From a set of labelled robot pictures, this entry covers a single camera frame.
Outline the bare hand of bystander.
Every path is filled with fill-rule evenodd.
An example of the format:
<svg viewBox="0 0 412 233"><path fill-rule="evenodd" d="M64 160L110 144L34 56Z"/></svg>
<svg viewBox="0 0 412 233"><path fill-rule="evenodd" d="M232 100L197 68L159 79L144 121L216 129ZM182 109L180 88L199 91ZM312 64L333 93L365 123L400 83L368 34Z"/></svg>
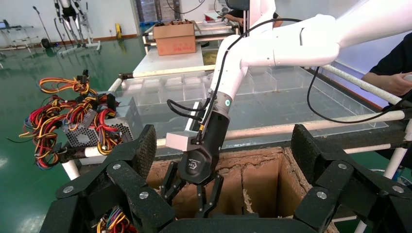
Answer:
<svg viewBox="0 0 412 233"><path fill-rule="evenodd" d="M412 73L400 73L388 77L386 91L396 96L403 96L412 89Z"/></svg>

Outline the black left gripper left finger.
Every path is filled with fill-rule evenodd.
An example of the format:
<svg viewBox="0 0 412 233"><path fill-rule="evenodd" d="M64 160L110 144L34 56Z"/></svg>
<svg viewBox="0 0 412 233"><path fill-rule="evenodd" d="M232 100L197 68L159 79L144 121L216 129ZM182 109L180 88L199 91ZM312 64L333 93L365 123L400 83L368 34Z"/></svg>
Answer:
<svg viewBox="0 0 412 233"><path fill-rule="evenodd" d="M91 221L115 206L141 233L158 233L173 222L174 210L146 182L155 153L155 128L147 124L137 139L115 146L96 168L60 187L55 232L88 232Z"/></svg>

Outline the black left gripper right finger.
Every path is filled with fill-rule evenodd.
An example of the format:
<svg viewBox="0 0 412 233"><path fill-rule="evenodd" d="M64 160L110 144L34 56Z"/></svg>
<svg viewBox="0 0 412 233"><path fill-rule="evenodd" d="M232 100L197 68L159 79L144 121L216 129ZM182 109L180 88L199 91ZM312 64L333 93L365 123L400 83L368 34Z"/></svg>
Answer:
<svg viewBox="0 0 412 233"><path fill-rule="evenodd" d="M409 188L359 165L342 148L314 138L301 124L294 126L291 150L311 185L295 219L322 233L344 206L375 233L411 232Z"/></svg>

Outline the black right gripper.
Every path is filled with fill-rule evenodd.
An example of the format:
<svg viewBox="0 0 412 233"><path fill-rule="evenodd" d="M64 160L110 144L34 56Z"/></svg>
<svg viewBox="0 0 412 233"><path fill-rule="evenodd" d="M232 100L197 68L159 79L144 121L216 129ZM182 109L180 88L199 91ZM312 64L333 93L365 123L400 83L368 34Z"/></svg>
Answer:
<svg viewBox="0 0 412 233"><path fill-rule="evenodd" d="M217 174L214 179L214 176L229 122L228 117L213 111L200 147L184 152L180 162L170 162L160 194L167 204L172 206L172 201L179 191L190 183L198 185L196 187L198 211L195 218L207 218L209 213L216 208L224 177ZM205 185L213 179L214 185L209 200L207 200Z"/></svg>

